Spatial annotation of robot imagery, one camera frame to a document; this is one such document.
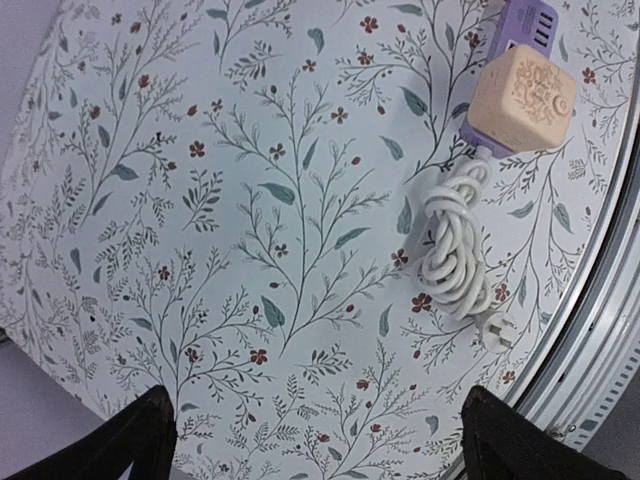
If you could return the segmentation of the beige cube socket adapter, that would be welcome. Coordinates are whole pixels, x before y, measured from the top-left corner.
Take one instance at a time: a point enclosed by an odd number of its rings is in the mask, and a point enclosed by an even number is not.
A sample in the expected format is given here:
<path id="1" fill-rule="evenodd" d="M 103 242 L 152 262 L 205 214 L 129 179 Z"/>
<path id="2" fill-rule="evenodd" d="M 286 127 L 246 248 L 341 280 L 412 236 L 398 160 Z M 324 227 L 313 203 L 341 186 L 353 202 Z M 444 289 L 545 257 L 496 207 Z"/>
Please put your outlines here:
<path id="1" fill-rule="evenodd" d="M 574 78 L 528 45 L 517 45 L 481 71 L 469 125 L 513 153 L 560 146 L 575 106 Z"/>

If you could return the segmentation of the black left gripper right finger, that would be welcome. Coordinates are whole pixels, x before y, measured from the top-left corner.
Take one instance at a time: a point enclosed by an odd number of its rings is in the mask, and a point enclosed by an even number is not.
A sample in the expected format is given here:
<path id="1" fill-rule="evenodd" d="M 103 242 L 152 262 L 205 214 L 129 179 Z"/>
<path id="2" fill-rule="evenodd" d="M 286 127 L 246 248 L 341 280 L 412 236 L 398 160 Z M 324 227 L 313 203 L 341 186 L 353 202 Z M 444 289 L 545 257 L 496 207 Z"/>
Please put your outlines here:
<path id="1" fill-rule="evenodd" d="M 461 411 L 469 479 L 624 479 L 539 430 L 486 388 L 472 387 Z"/>

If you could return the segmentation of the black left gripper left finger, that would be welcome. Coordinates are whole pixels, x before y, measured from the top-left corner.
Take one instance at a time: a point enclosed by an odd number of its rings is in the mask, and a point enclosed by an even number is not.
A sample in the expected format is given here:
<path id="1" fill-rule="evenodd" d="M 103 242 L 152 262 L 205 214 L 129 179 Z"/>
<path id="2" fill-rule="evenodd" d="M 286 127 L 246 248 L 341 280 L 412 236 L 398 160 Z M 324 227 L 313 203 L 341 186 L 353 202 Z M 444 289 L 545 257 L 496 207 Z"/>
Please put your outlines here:
<path id="1" fill-rule="evenodd" d="M 96 430 L 12 474 L 29 479 L 164 480 L 170 477 L 177 443 L 174 407 L 163 385 L 155 385 Z"/>

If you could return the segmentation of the purple power strip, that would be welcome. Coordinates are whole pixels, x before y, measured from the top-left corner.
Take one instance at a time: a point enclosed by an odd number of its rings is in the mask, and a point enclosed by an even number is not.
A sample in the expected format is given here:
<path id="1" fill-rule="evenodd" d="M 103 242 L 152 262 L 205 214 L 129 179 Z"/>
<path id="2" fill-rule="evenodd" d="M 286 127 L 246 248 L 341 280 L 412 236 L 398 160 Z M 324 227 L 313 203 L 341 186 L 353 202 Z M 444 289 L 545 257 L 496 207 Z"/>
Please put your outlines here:
<path id="1" fill-rule="evenodd" d="M 501 10 L 481 73 L 485 72 L 491 61 L 520 44 L 533 48 L 549 60 L 558 23 L 557 11 L 544 1 L 508 1 Z M 513 155 L 512 150 L 471 125 L 471 107 L 477 103 L 473 98 L 460 129 L 461 137 L 471 147 L 487 147 L 494 158 L 503 159 Z"/>

